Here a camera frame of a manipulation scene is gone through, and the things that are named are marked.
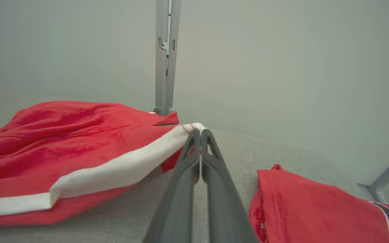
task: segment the white stripe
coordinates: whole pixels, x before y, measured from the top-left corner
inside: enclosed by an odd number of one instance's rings
[[[80,169],[60,177],[49,192],[0,197],[0,216],[50,209],[59,197],[76,197],[133,185],[178,151],[193,128],[200,131],[205,129],[201,123],[176,126],[142,148],[100,166]]]

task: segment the folded red shirt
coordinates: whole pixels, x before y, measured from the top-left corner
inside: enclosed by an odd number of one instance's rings
[[[389,243],[389,205],[284,171],[258,170],[250,221],[260,242]]]
[[[111,103],[53,101],[0,129],[0,225],[50,224],[172,169],[188,133],[166,117]]]

